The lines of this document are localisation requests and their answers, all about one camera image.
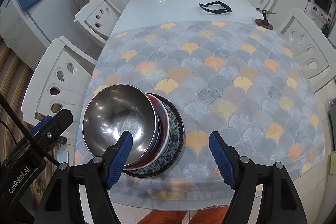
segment black cable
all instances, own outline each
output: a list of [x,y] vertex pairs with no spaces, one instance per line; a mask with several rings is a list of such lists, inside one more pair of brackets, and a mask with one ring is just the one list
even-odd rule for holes
[[7,128],[7,130],[9,131],[10,135],[11,135],[12,138],[13,138],[13,141],[14,141],[15,145],[17,145],[17,142],[16,142],[16,140],[15,140],[15,137],[14,137],[13,133],[11,132],[11,130],[9,129],[9,127],[8,127],[2,120],[0,120],[0,123],[1,123],[5,128]]
[[46,151],[44,151],[41,146],[35,141],[35,139],[30,136],[28,130],[25,128],[23,123],[20,121],[18,116],[15,114],[14,110],[11,108],[9,103],[6,101],[5,97],[0,93],[0,104],[4,108],[4,110],[7,112],[7,114],[11,117],[11,119],[14,121],[16,126],[19,128],[19,130],[23,133],[23,135],[27,138],[28,141],[30,141],[31,145],[39,152],[40,155],[47,158],[52,164],[59,166],[59,162],[55,160],[50,154],[48,154]]

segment metal bowl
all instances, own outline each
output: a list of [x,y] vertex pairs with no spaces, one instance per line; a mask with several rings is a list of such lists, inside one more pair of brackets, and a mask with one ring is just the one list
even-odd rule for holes
[[100,91],[88,105],[83,121],[84,141],[94,156],[116,144],[129,131],[133,147],[125,166],[142,160],[158,136],[158,121],[151,101],[131,85],[112,85]]

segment stack of bowls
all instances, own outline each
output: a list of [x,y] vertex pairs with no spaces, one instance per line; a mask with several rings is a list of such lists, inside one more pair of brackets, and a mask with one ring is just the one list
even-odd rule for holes
[[154,95],[131,85],[112,85],[88,105],[83,121],[84,141],[93,156],[102,156],[129,131],[133,146],[124,169],[144,168],[158,159],[169,143],[169,117]]

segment blue textured pad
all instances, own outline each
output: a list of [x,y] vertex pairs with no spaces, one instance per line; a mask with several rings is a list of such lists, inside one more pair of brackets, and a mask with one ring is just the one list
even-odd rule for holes
[[52,117],[46,116],[41,122],[39,122],[31,131],[29,131],[29,134],[31,136],[34,136],[42,126],[44,126]]
[[131,152],[132,145],[133,145],[132,134],[128,132],[125,140],[121,144],[119,150],[115,154],[109,166],[109,176],[106,181],[107,185],[109,186],[109,189],[112,187],[112,185],[118,182],[121,172],[128,158],[128,155]]
[[224,182],[234,190],[237,184],[234,176],[234,168],[213,133],[211,133],[209,137],[209,147],[213,157],[215,158],[215,162],[218,166],[220,174],[223,177]]

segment green floral plate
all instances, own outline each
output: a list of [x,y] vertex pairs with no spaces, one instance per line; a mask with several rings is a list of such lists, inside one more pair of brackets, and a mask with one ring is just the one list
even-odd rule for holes
[[168,148],[160,158],[147,167],[138,170],[123,171],[125,174],[132,177],[148,178],[161,174],[172,166],[182,150],[184,141],[184,128],[178,110],[166,98],[157,94],[153,95],[163,103],[168,112],[170,126],[170,139]]

